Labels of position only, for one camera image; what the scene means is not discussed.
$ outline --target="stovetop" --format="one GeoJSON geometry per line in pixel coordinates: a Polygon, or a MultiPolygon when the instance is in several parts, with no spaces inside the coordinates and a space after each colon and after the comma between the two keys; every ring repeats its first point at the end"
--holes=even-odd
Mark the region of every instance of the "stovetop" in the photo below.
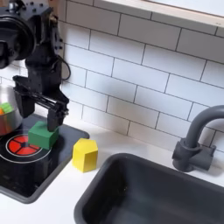
{"type": "Polygon", "coordinates": [[[73,146],[87,132],[62,125],[50,149],[28,144],[28,130],[44,117],[31,115],[7,136],[0,137],[0,193],[23,203],[34,202],[72,158],[73,146]]]}

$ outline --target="faucet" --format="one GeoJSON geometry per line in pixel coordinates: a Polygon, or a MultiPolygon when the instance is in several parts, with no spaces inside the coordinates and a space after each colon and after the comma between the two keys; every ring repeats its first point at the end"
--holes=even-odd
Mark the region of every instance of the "faucet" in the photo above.
{"type": "Polygon", "coordinates": [[[192,121],[186,138],[182,138],[173,152],[173,166],[181,172],[191,172],[195,167],[208,171],[214,158],[215,146],[205,150],[199,144],[202,130],[213,120],[224,118],[224,105],[205,109],[192,121]]]}

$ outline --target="cable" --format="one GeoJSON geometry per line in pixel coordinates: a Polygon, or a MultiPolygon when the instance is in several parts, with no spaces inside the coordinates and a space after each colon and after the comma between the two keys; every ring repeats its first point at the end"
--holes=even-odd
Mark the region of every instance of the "cable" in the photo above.
{"type": "Polygon", "coordinates": [[[66,65],[66,67],[67,67],[67,69],[68,69],[68,76],[67,76],[67,78],[65,78],[65,79],[61,78],[63,81],[67,81],[67,80],[69,80],[69,78],[71,77],[71,74],[72,74],[72,72],[71,72],[71,68],[70,68],[70,66],[65,62],[64,59],[62,59],[59,55],[58,55],[58,57],[59,57],[59,59],[66,65]]]}

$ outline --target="sink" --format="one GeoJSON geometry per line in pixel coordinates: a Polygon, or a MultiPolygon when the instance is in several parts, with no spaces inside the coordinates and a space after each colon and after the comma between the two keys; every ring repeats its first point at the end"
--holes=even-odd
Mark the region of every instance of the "sink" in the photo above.
{"type": "Polygon", "coordinates": [[[116,154],[78,201],[74,218],[76,224],[223,224],[224,188],[116,154]]]}

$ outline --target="block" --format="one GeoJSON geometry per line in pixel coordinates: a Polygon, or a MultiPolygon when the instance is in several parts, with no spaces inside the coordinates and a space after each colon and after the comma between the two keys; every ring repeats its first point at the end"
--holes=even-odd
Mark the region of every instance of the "block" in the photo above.
{"type": "Polygon", "coordinates": [[[98,147],[96,141],[81,138],[73,146],[73,166],[81,172],[90,172],[96,168],[98,147]]]}
{"type": "Polygon", "coordinates": [[[36,122],[28,132],[28,143],[50,150],[59,137],[59,128],[54,132],[47,130],[47,123],[36,122]]]}
{"type": "Polygon", "coordinates": [[[0,116],[4,114],[4,111],[0,108],[0,116]]]}
{"type": "Polygon", "coordinates": [[[0,108],[5,114],[10,113],[13,110],[13,107],[8,102],[2,103],[0,108]]]}

